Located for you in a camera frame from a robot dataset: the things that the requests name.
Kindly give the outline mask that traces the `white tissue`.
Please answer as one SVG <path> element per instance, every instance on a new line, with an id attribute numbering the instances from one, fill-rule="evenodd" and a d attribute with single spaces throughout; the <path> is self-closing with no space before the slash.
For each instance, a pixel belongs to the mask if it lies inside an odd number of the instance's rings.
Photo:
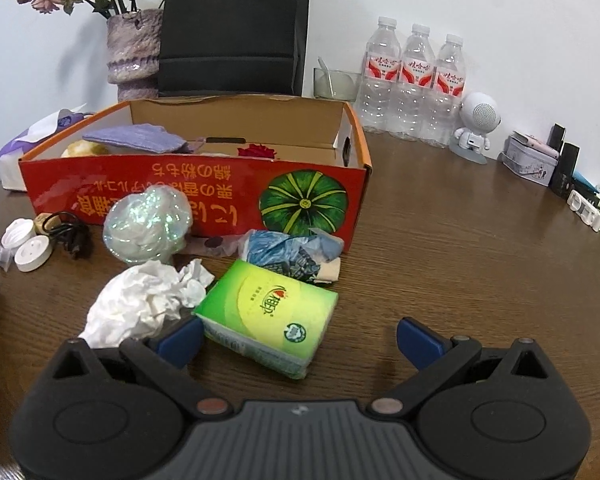
<path id="1" fill-rule="evenodd" d="M 199 259 L 180 270 L 158 260 L 131 266 L 99 293 L 80 337 L 101 349 L 117 347 L 128 338 L 156 336 L 164 324 L 196 309 L 213 281 Z"/>

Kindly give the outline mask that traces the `green tissue packet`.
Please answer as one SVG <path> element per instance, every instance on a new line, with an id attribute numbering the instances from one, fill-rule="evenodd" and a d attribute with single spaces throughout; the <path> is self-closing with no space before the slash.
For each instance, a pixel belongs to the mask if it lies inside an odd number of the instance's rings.
<path id="1" fill-rule="evenodd" d="M 336 292 L 235 261 L 195 308 L 206 336 L 291 379 L 306 377 Z"/>

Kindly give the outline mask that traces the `white round disc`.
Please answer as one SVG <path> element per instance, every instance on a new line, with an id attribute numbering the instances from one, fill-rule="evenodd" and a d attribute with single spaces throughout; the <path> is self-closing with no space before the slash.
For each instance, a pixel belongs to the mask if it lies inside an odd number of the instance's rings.
<path id="1" fill-rule="evenodd" d="M 28 273 L 40 268 L 50 258 L 53 245 L 46 235 L 35 235 L 24 242 L 15 253 L 15 265 L 20 272 Z"/>
<path id="2" fill-rule="evenodd" d="M 16 250 L 35 235 L 36 229 L 32 219 L 17 218 L 5 229 L 1 245 L 7 250 Z"/>

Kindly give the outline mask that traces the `iridescent plastic ball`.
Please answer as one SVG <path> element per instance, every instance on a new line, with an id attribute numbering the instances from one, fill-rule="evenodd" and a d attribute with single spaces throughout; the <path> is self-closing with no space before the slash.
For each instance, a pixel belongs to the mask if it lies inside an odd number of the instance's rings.
<path id="1" fill-rule="evenodd" d="M 167 263 L 185 247 L 192 225 L 192 208 L 183 192 L 151 185 L 111 207 L 102 240 L 116 258 L 131 266 L 149 260 Z"/>

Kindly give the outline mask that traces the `blue plastic wrapper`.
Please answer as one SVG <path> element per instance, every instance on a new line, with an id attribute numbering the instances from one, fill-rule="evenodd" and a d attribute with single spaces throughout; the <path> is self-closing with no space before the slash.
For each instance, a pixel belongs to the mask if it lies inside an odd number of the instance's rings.
<path id="1" fill-rule="evenodd" d="M 238 242 L 239 258 L 287 278 L 314 285 L 338 281 L 344 241 L 319 228 L 305 236 L 250 230 Z"/>

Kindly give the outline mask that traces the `purple knitted pouch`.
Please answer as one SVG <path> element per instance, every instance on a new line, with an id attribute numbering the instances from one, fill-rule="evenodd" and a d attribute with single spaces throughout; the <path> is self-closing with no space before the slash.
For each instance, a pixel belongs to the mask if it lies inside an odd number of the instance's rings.
<path id="1" fill-rule="evenodd" d="M 195 153 L 207 143 L 205 138 L 187 141 L 163 127 L 151 124 L 98 129 L 84 133 L 83 139 L 151 154 Z"/>

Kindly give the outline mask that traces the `small tin box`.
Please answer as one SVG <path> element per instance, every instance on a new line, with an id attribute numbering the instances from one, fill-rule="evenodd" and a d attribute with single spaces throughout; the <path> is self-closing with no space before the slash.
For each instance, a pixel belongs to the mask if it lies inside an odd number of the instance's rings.
<path id="1" fill-rule="evenodd" d="M 550 184 L 558 151 L 533 136 L 514 131 L 505 140 L 498 160 L 516 176 L 545 186 Z"/>

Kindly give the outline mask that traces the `right water bottle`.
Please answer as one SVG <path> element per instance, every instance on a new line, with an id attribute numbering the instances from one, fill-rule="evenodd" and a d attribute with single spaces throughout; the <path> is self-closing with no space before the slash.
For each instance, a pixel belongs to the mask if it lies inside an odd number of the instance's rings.
<path id="1" fill-rule="evenodd" d="M 434 69 L 434 83 L 425 100 L 419 139 L 437 148 L 445 148 L 455 128 L 460 101 L 466 84 L 464 39 L 447 34 Z"/>

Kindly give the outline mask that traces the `yellow plush toy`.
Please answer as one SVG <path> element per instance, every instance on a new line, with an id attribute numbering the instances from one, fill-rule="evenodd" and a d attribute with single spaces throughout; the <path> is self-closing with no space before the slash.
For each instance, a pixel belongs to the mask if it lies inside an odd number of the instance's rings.
<path id="1" fill-rule="evenodd" d="M 75 158 L 86 156 L 109 155 L 110 151 L 106 145 L 87 140 L 79 140 L 70 143 L 60 155 L 61 158 Z"/>

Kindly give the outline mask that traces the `middle water bottle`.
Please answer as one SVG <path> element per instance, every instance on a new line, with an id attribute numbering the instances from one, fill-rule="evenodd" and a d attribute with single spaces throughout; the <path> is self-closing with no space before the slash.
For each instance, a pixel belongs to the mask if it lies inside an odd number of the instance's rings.
<path id="1" fill-rule="evenodd" d="M 434 52 L 429 42 L 430 28 L 412 26 L 401 55 L 398 80 L 391 90 L 386 127 L 398 139 L 415 140 L 422 104 L 434 79 Z"/>

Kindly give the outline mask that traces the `white robot figurine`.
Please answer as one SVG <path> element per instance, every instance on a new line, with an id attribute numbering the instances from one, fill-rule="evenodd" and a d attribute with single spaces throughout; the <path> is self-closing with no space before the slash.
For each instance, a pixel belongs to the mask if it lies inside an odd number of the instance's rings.
<path id="1" fill-rule="evenodd" d="M 485 165 L 484 152 L 490 150 L 488 135 L 502 121 L 498 104 L 482 92 L 471 92 L 460 103 L 460 121 L 462 125 L 450 139 L 451 152 L 468 162 Z"/>

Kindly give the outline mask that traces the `left water bottle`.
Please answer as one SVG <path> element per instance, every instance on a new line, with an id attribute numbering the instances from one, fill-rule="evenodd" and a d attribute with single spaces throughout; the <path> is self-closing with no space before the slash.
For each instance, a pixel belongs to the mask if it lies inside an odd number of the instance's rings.
<path id="1" fill-rule="evenodd" d="M 385 129 L 393 84 L 401 66 L 401 46 L 396 36 L 396 20 L 380 16 L 377 29 L 367 41 L 363 56 L 361 83 L 355 110 L 366 131 Z"/>

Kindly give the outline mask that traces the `purple tissue pack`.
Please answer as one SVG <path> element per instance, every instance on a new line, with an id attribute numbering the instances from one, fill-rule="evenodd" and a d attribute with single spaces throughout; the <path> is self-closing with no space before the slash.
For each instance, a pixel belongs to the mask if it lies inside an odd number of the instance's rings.
<path id="1" fill-rule="evenodd" d="M 19 168 L 19 161 L 54 134 L 64 131 L 91 115 L 84 112 L 85 105 L 61 108 L 30 125 L 0 149 L 0 183 L 9 192 L 26 192 L 27 188 Z"/>

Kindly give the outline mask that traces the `glass cup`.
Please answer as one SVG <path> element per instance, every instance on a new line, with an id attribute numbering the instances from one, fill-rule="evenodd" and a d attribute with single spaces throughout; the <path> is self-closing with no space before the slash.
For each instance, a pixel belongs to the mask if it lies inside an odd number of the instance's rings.
<path id="1" fill-rule="evenodd" d="M 346 70 L 333 70 L 319 56 L 313 71 L 313 96 L 315 99 L 353 103 L 360 90 L 361 75 Z"/>

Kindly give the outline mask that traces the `black paper bag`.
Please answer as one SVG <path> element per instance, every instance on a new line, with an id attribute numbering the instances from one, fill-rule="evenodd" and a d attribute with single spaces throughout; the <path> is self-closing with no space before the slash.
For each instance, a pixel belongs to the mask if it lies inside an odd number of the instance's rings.
<path id="1" fill-rule="evenodd" d="M 310 0 L 164 0 L 160 96 L 302 92 Z"/>

